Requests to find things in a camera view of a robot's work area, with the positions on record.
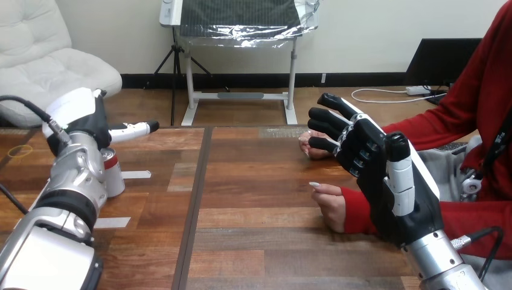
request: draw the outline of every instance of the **human hand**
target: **human hand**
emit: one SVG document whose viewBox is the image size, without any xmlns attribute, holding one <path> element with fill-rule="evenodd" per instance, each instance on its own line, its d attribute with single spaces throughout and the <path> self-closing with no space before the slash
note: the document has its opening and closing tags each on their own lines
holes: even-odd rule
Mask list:
<svg viewBox="0 0 512 290">
<path fill-rule="evenodd" d="M 332 156 L 332 153 L 328 151 L 311 148 L 311 146 L 309 146 L 309 138 L 311 137 L 329 138 L 327 134 L 320 133 L 315 130 L 308 130 L 301 134 L 299 137 L 299 147 L 310 159 L 318 160 Z"/>
<path fill-rule="evenodd" d="M 341 188 L 329 184 L 309 183 L 313 188 L 311 198 L 318 203 L 324 222 L 337 233 L 345 232 L 345 198 Z"/>
</svg>

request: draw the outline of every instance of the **cushion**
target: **cushion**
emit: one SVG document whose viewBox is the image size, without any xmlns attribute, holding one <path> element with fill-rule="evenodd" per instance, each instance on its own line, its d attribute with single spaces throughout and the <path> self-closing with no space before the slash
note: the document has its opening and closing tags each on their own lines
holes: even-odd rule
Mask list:
<svg viewBox="0 0 512 290">
<path fill-rule="evenodd" d="M 101 59 L 64 48 L 32 62 L 0 68 L 0 95 L 16 95 L 46 109 L 55 99 L 74 89 L 104 89 L 107 96 L 121 90 L 118 71 Z M 19 127 L 41 124 L 41 119 L 22 104 L 0 103 L 0 115 Z"/>
<path fill-rule="evenodd" d="M 70 47 L 68 29 L 54 0 L 0 0 L 0 68 Z"/>
</svg>

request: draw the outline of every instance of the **robotic hand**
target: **robotic hand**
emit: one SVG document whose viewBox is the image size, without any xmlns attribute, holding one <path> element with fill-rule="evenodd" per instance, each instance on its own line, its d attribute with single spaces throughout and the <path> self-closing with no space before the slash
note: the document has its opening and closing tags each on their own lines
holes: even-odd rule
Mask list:
<svg viewBox="0 0 512 290">
<path fill-rule="evenodd" d="M 42 117 L 56 156 L 45 191 L 0 253 L 0 289 L 96 289 L 103 262 L 92 247 L 92 229 L 108 196 L 100 150 L 159 129 L 153 121 L 109 130 L 104 96 L 101 90 L 76 89 L 47 113 L 26 100 L 0 97 L 22 102 Z"/>
<path fill-rule="evenodd" d="M 400 132 L 386 135 L 369 116 L 335 95 L 323 94 L 318 104 L 343 117 L 311 108 L 308 127 L 337 141 L 311 137 L 309 144 L 332 152 L 357 178 L 372 223 L 384 239 L 402 249 L 421 280 L 420 288 L 486 289 L 445 235 L 439 190 L 408 139 Z M 454 243 L 464 243 L 461 239 Z"/>
</svg>

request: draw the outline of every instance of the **wooden table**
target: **wooden table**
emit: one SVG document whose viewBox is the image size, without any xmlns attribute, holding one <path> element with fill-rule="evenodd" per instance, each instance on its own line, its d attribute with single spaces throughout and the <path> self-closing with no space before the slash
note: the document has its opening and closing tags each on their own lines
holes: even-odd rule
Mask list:
<svg viewBox="0 0 512 290">
<path fill-rule="evenodd" d="M 308 182 L 356 185 L 335 161 L 298 150 L 304 129 L 162 129 L 114 145 L 123 170 L 152 177 L 127 180 L 101 211 L 131 220 L 95 230 L 100 289 L 418 289 L 395 248 L 325 227 Z M 41 134 L 29 134 L 17 138 L 33 151 L 0 168 L 0 182 L 27 207 L 53 160 Z M 6 238 L 21 214 L 5 198 L 0 207 Z"/>
</svg>

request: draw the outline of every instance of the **tripod stand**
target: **tripod stand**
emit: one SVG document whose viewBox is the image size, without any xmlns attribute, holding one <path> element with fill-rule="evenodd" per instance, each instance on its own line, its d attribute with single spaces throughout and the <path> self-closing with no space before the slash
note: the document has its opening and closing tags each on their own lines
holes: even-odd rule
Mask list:
<svg viewBox="0 0 512 290">
<path fill-rule="evenodd" d="M 156 69 L 156 71 L 153 73 L 153 79 L 156 79 L 156 76 L 158 75 L 158 72 L 160 72 L 160 69 L 162 68 L 162 66 L 164 66 L 165 62 L 167 61 L 167 59 L 171 56 L 171 54 L 174 53 L 174 64 L 173 64 L 173 95 L 172 95 L 172 99 L 171 99 L 171 126 L 174 126 L 174 104 L 175 104 L 175 98 L 176 98 L 176 77 L 182 77 L 182 74 L 181 74 L 181 68 L 180 68 L 180 65 L 179 65 L 179 54 L 180 53 L 185 53 L 185 50 L 179 46 L 176 42 L 176 32 L 175 32 L 175 29 L 173 27 L 173 45 L 171 46 L 171 50 L 169 51 L 169 53 L 166 55 L 165 59 L 160 63 L 160 65 L 158 66 L 158 68 Z M 198 61 L 196 61 L 193 57 L 190 57 L 190 59 L 202 70 L 206 73 L 206 75 L 211 78 L 212 80 L 214 80 L 214 82 L 218 85 L 218 83 L 215 81 L 215 78 L 213 77 L 213 75 L 204 67 L 202 66 Z M 143 87 L 143 89 L 146 89 L 149 87 L 149 83 L 150 81 L 148 80 L 147 83 L 146 83 L 146 86 Z M 230 92 L 229 88 L 227 86 L 222 86 L 222 85 L 219 85 L 220 87 L 223 87 L 224 90 L 226 92 Z"/>
</svg>

